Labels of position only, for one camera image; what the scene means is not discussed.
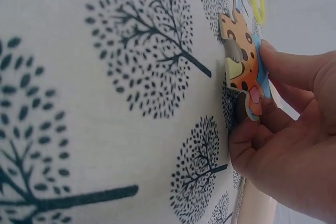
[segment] patterned cloth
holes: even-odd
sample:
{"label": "patterned cloth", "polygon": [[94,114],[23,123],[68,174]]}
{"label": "patterned cloth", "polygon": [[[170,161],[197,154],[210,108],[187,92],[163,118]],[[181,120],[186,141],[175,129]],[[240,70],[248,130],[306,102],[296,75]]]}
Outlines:
{"label": "patterned cloth", "polygon": [[218,28],[232,8],[0,0],[0,223],[235,223]]}

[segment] tree branch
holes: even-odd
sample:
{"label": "tree branch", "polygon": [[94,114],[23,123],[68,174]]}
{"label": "tree branch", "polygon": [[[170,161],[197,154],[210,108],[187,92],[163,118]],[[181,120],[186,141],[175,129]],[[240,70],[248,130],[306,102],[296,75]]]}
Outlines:
{"label": "tree branch", "polygon": [[[134,20],[138,21],[143,26],[147,27],[149,30],[152,30],[153,34],[158,34],[158,35],[162,36],[163,38],[165,38],[167,41],[175,44],[178,48],[180,48],[182,57],[186,58],[188,61],[190,61],[192,64],[194,64],[200,71],[204,72],[208,77],[211,77],[211,75],[212,75],[211,71],[209,69],[207,69],[203,64],[201,64],[196,58],[194,58],[192,55],[190,55],[189,52],[184,50],[183,47],[177,41],[175,41],[174,39],[172,39],[168,35],[159,31],[155,26],[148,25],[139,15],[138,11],[135,8],[133,0],[132,0],[132,3],[127,3],[127,5],[130,5],[135,10],[135,12],[137,14],[136,16],[126,12],[122,6],[120,6],[116,10],[116,12],[125,14],[126,17],[127,17],[127,20],[129,20],[129,18],[133,18]],[[123,16],[115,17],[115,18],[124,19]]]}
{"label": "tree branch", "polygon": [[29,195],[27,195],[19,186],[17,186],[14,181],[4,172],[2,167],[0,167],[0,178],[2,183],[6,183],[11,188],[16,191],[22,198],[24,198],[27,202],[30,204],[34,202],[34,199],[32,199]]}
{"label": "tree branch", "polygon": [[26,190],[28,192],[28,195],[29,197],[31,198],[35,198],[31,188],[30,188],[30,185],[29,185],[29,181],[30,181],[30,176],[31,176],[31,173],[32,173],[32,168],[30,168],[29,172],[25,172],[24,171],[24,159],[26,158],[26,155],[27,153],[29,152],[29,149],[31,148],[31,145],[32,145],[32,142],[30,142],[25,150],[24,150],[24,153],[22,155],[22,157],[19,156],[18,152],[17,152],[17,149],[16,149],[16,146],[15,144],[13,143],[12,140],[9,141],[9,143],[11,144],[11,147],[12,147],[12,150],[14,152],[14,155],[15,155],[15,164],[16,164],[16,167],[19,169],[20,171],[20,174],[21,174],[21,177],[22,177],[22,180],[25,184],[25,187],[26,187]]}
{"label": "tree branch", "polygon": [[139,190],[138,186],[128,186],[64,198],[36,199],[33,202],[0,201],[0,206],[35,206],[38,212],[47,212],[56,209],[67,209],[76,206],[83,206],[98,202],[105,202],[125,197],[131,197],[137,194],[138,190]]}

